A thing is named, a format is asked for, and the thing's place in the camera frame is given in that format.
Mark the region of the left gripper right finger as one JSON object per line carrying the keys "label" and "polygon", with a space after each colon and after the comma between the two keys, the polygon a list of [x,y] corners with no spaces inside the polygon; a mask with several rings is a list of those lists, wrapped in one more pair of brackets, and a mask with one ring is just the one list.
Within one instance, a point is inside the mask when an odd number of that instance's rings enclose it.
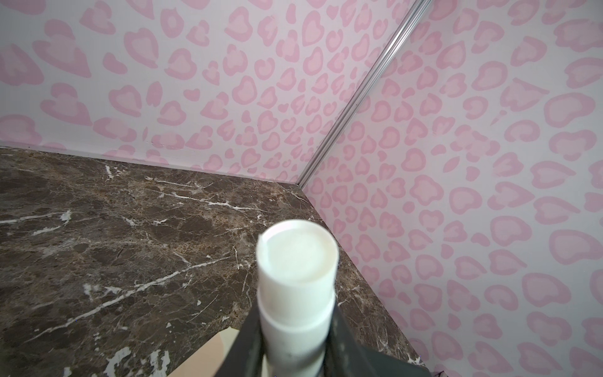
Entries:
{"label": "left gripper right finger", "polygon": [[326,376],[431,376],[381,305],[334,307],[326,341]]}

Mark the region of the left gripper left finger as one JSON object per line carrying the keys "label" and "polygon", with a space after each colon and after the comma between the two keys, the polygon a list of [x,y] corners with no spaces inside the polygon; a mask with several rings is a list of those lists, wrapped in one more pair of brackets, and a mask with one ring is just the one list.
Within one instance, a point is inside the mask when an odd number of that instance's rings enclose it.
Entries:
{"label": "left gripper left finger", "polygon": [[263,358],[260,312],[254,303],[215,377],[261,376]]}

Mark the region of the pink envelope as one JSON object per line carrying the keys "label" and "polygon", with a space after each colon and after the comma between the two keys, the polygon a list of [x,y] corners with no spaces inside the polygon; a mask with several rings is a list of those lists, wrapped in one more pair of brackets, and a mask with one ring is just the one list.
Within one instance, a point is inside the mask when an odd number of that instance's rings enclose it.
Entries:
{"label": "pink envelope", "polygon": [[[171,372],[170,376],[215,376],[238,333],[239,330],[234,328],[220,331]],[[265,357],[261,376],[270,376]]]}

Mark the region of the white glue stick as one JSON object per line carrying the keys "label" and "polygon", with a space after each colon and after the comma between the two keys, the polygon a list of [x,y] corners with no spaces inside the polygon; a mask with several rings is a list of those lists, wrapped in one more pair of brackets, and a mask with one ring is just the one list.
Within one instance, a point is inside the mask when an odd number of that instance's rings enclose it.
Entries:
{"label": "white glue stick", "polygon": [[282,221],[259,236],[256,261],[269,375],[320,375],[335,304],[336,240],[314,222]]}

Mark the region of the right rear aluminium post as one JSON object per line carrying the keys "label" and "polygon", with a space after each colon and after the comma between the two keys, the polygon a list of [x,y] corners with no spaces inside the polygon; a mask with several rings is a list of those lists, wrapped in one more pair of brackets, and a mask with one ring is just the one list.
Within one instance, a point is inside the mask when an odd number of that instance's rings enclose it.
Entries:
{"label": "right rear aluminium post", "polygon": [[383,73],[388,69],[392,60],[419,25],[423,16],[428,14],[432,4],[432,0],[414,1],[400,25],[384,46],[380,55],[378,55],[375,63],[372,65],[361,84],[353,93],[353,96],[337,117],[336,121],[334,121],[333,127],[331,127],[331,130],[328,131],[325,139],[321,142],[308,165],[300,174],[300,177],[296,183],[297,186],[304,188],[309,183],[313,174],[318,170],[320,164],[328,155],[328,152],[330,152],[331,148],[343,134],[350,121],[353,119],[353,116],[355,116],[358,108],[363,104],[365,98],[370,94],[373,86],[375,86],[375,84],[381,79]]}

